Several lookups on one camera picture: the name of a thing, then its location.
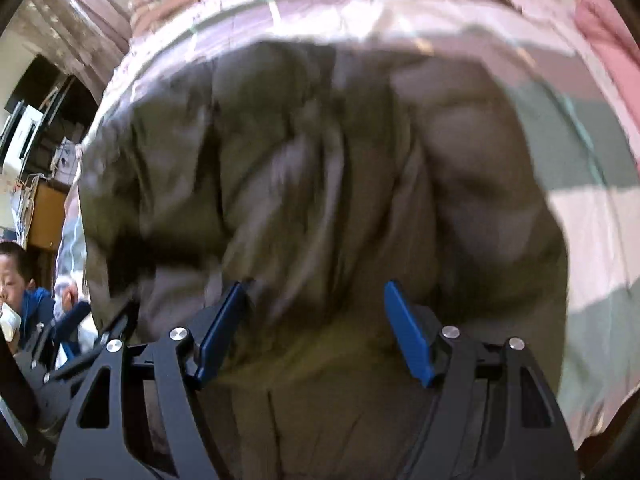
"white cup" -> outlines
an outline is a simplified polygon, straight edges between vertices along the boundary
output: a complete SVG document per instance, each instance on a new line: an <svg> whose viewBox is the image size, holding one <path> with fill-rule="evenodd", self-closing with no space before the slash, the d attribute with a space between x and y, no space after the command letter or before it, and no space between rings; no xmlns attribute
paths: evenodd
<svg viewBox="0 0 640 480"><path fill-rule="evenodd" d="M2 334L4 340L11 342L14 340L15 332L20 328L22 319L9 305L2 304L2 310L0 310L0 327L2 327Z"/></svg>

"silver screw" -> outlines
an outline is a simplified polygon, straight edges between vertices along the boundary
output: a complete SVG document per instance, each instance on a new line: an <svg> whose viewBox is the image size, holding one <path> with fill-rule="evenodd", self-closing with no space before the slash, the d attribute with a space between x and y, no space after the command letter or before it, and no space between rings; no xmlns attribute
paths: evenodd
<svg viewBox="0 0 640 480"><path fill-rule="evenodd" d="M173 330L171 330L171 332L169 332L169 337L174 341L182 341L185 337L187 337L188 333L189 331L186 328L179 326L178 328L174 328Z"/></svg>
<svg viewBox="0 0 640 480"><path fill-rule="evenodd" d="M509 339L509 346L514 350L524 350L524 341L519 337Z"/></svg>
<svg viewBox="0 0 640 480"><path fill-rule="evenodd" d="M460 337L460 329L457 326L447 325L442 327L442 335L447 339L458 339Z"/></svg>
<svg viewBox="0 0 640 480"><path fill-rule="evenodd" d="M107 343L107 352L117 352L122 348L122 341L119 339L112 339Z"/></svg>

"wooden cabinet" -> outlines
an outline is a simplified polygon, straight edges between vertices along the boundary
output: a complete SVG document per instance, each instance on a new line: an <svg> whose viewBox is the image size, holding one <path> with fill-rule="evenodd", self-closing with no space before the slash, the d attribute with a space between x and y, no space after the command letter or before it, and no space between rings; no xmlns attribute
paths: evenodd
<svg viewBox="0 0 640 480"><path fill-rule="evenodd" d="M44 182L38 184L27 240L28 246L45 251L58 250L62 238L62 224L65 221L65 198L64 193L49 187Z"/></svg>

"pink blanket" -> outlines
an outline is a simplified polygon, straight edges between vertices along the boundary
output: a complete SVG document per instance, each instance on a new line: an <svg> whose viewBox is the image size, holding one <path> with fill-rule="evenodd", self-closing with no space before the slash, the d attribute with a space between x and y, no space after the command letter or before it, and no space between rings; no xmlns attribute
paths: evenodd
<svg viewBox="0 0 640 480"><path fill-rule="evenodd" d="M625 22L610 0L577 0L575 25L600 56L640 128L640 48Z"/></svg>

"short hair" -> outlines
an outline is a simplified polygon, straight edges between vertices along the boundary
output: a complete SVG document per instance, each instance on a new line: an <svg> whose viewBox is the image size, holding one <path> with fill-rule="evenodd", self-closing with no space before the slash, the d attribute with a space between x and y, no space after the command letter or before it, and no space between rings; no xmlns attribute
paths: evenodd
<svg viewBox="0 0 640 480"><path fill-rule="evenodd" d="M27 251L20 245L15 242L0 242L0 255L10 256L14 259L18 274L22 276L25 283L31 279L31 262Z"/></svg>

